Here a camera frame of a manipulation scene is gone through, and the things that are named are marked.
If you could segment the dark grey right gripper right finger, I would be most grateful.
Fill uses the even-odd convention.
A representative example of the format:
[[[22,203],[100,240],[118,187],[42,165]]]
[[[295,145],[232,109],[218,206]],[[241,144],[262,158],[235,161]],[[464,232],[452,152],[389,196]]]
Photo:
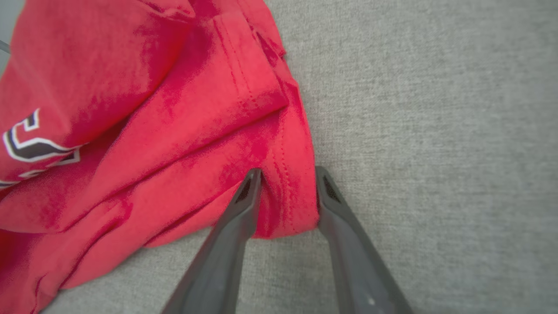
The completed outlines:
[[[318,229],[329,245],[339,314],[413,314],[325,167],[316,167]]]

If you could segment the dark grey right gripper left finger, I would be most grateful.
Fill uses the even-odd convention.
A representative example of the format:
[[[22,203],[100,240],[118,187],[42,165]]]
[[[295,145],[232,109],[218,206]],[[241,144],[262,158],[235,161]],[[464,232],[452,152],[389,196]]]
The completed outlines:
[[[247,241],[259,216],[262,171],[249,170],[161,314],[235,314]]]

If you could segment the red basketball jersey white sleeves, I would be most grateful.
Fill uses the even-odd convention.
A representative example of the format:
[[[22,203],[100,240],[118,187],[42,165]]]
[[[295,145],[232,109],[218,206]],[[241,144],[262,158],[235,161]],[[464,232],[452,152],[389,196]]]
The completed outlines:
[[[285,55],[264,0],[26,0],[0,78],[0,314],[215,224],[253,168],[255,236],[312,230]]]

